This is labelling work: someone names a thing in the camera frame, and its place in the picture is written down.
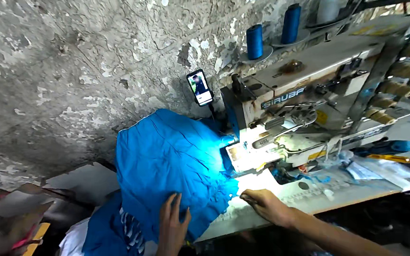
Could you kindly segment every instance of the phone mount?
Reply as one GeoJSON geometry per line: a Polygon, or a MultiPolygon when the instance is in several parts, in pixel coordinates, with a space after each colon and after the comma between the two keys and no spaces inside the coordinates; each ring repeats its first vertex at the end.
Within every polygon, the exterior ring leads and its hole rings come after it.
{"type": "MultiPolygon", "coordinates": [[[[216,112],[214,112],[214,107],[213,107],[213,101],[214,101],[214,93],[213,93],[213,91],[212,90],[210,90],[210,94],[211,94],[211,98],[212,98],[212,100],[210,101],[210,102],[208,102],[207,104],[205,104],[205,105],[199,105],[200,107],[203,107],[203,106],[206,106],[206,105],[208,105],[208,108],[210,109],[210,111],[211,111],[211,115],[213,116],[213,119],[215,119],[216,120],[216,112]]],[[[199,102],[197,101],[197,98],[196,97],[194,97],[194,101],[197,103],[197,104],[199,104],[199,102]]]]}

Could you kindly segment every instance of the blue tool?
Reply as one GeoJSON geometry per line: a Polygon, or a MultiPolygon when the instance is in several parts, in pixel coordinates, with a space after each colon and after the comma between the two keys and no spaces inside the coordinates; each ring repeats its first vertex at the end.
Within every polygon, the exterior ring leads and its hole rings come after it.
{"type": "Polygon", "coordinates": [[[394,155],[400,153],[406,153],[410,151],[410,141],[408,140],[388,140],[375,142],[372,147],[354,148],[352,150],[354,154],[367,157],[370,154],[380,155],[394,155]]]}
{"type": "Polygon", "coordinates": [[[284,14],[282,25],[281,43],[290,44],[297,40],[298,26],[300,25],[300,13],[302,8],[299,4],[290,5],[284,14]]]}
{"type": "Polygon", "coordinates": [[[255,60],[263,54],[262,25],[254,25],[246,30],[248,59],[255,60]]]}

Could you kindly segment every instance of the blue fabric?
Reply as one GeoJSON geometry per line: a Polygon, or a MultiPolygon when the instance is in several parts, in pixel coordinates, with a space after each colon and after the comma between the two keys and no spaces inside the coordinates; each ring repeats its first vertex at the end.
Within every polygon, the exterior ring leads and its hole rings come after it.
{"type": "Polygon", "coordinates": [[[181,213],[190,207],[190,241],[226,210],[238,183],[219,149],[233,140],[166,109],[118,133],[115,163],[122,207],[140,221],[147,241],[158,241],[159,210],[174,192],[182,193],[181,213]]]}
{"type": "Polygon", "coordinates": [[[140,224],[121,210],[121,192],[115,192],[88,222],[88,232],[82,252],[85,256],[143,255],[145,240],[140,224]]]}

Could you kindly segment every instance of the weathered wall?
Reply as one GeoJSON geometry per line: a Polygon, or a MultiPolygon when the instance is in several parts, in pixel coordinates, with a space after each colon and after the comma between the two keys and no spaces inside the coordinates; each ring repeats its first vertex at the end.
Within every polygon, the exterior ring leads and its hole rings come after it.
{"type": "Polygon", "coordinates": [[[0,0],[0,188],[112,161],[117,131],[155,109],[208,116],[185,79],[197,68],[222,109],[229,74],[267,65],[238,63],[245,30],[272,37],[294,2],[308,12],[308,0],[0,0]]]}

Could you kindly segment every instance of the smartphone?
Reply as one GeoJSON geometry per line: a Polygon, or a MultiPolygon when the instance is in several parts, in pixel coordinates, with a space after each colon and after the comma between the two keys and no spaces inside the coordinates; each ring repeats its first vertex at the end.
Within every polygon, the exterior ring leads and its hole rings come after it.
{"type": "Polygon", "coordinates": [[[189,86],[191,87],[192,93],[196,97],[196,102],[199,106],[205,106],[213,101],[213,96],[208,87],[203,70],[199,69],[188,74],[186,79],[188,79],[189,86]]]}

